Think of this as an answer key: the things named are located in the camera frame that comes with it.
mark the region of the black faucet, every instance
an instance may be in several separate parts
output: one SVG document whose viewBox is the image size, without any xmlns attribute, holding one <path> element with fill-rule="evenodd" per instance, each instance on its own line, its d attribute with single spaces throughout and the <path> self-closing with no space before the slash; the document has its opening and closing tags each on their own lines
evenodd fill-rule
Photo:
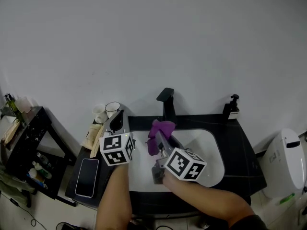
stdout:
<svg viewBox="0 0 307 230">
<path fill-rule="evenodd" d="M 165 88 L 157 97 L 157 101 L 163 102 L 163 120 L 171 121 L 177 124 L 173 95 L 174 89 Z"/>
</svg>

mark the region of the bottle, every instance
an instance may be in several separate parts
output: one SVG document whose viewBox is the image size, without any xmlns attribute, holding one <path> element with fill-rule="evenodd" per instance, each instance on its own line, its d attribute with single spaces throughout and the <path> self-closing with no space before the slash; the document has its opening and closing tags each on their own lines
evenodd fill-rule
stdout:
<svg viewBox="0 0 307 230">
<path fill-rule="evenodd" d="M 45 170 L 39 163 L 36 163 L 35 161 L 32 162 L 34 165 L 34 168 L 40 172 L 44 177 L 47 179 L 51 179 L 52 175 L 49 171 Z"/>
<path fill-rule="evenodd" d="M 27 176 L 32 178 L 33 181 L 35 181 L 43 188 L 48 189 L 47 185 L 44 183 L 45 179 L 37 173 L 36 169 L 30 169 L 29 174 L 27 174 Z"/>
<path fill-rule="evenodd" d="M 237 107 L 237 100 L 239 99 L 239 96 L 237 94 L 233 94 L 230 96 L 232 98 L 232 101 L 230 103 L 225 104 L 223 115 L 225 120 L 230 119 L 236 119 L 239 115 L 239 108 Z"/>
<path fill-rule="evenodd" d="M 15 114 L 15 116 L 17 117 L 17 119 L 20 121 L 21 125 L 22 125 L 23 127 L 25 127 L 25 126 L 26 126 L 26 123 L 25 123 L 25 121 L 24 121 L 24 118 L 23 118 L 21 112 L 19 112 L 18 108 L 17 108 L 16 105 L 15 105 L 15 99 L 14 99 L 14 97 L 12 97 L 11 94 L 8 93 L 8 94 L 6 94 L 6 95 L 4 96 L 4 98 L 5 98 L 5 100 L 7 101 L 7 104 L 8 104 L 8 106 L 9 106 L 10 110 Z"/>
<path fill-rule="evenodd" d="M 30 177 L 31 177 L 32 179 L 35 179 L 35 180 L 37 180 L 37 181 L 39 181 L 39 182 L 42 182 L 42 183 L 45 182 L 45 179 L 44 179 L 41 175 L 39 175 L 39 174 L 37 173 L 36 169 L 34 169 L 34 168 L 30 169 L 29 175 L 30 175 Z"/>
<path fill-rule="evenodd" d="M 40 154 L 40 152 L 38 152 L 36 155 L 42 161 L 43 165 L 47 166 L 48 168 L 51 168 L 51 163 L 49 163 L 49 160 L 45 155 Z"/>
</svg>

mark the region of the ceramic cup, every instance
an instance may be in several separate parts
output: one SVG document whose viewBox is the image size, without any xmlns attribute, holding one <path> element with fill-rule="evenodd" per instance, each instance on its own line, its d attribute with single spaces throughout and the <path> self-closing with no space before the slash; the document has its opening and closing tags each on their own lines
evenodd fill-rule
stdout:
<svg viewBox="0 0 307 230">
<path fill-rule="evenodd" d="M 92 113 L 95 114 L 95 122 L 98 124 L 103 124 L 105 121 L 108 120 L 105 105 L 100 104 L 94 106 Z"/>
<path fill-rule="evenodd" d="M 106 105 L 106 114 L 110 118 L 114 113 L 119 111 L 120 104 L 118 102 L 111 102 Z"/>
<path fill-rule="evenodd" d="M 28 101 L 27 97 L 18 98 L 15 101 L 15 105 L 21 113 L 23 112 L 28 113 L 31 111 L 31 104 Z"/>
</svg>

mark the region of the black shelf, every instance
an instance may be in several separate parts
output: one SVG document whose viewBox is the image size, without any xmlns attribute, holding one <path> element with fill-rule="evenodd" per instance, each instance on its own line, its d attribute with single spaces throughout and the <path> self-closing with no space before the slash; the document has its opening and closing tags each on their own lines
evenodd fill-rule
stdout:
<svg viewBox="0 0 307 230">
<path fill-rule="evenodd" d="M 52 169 L 49 169 L 42 164 L 40 159 L 36 156 L 37 152 L 40 152 L 42 155 L 45 155 L 49 159 L 49 163 L 51 163 Z M 51 197 L 52 199 L 55 199 L 56 196 L 58 195 L 59 187 L 61 185 L 68 161 L 64 158 L 54 156 L 38 150 L 35 150 L 35 152 L 30 156 L 30 158 L 32 159 L 29 159 L 29 161 L 24 166 L 23 174 L 27 174 L 28 171 L 34 167 L 32 161 L 35 161 L 40 163 L 40 165 L 44 169 L 49 171 L 52 177 L 50 180 L 45 178 L 44 184 L 47 185 L 48 189 L 45 189 L 43 186 L 39 185 L 37 182 L 35 182 L 28 176 L 24 176 L 23 180 L 27 181 L 31 186 L 35 187 L 41 193 L 47 195 L 48 197 Z"/>
</svg>

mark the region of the sleeve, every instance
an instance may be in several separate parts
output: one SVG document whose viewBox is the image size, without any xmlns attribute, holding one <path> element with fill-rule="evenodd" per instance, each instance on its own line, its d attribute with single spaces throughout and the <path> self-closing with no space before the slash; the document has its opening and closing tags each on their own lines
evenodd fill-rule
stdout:
<svg viewBox="0 0 307 230">
<path fill-rule="evenodd" d="M 230 230 L 268 230 L 264 222 L 257 215 L 247 216 L 236 222 Z"/>
</svg>

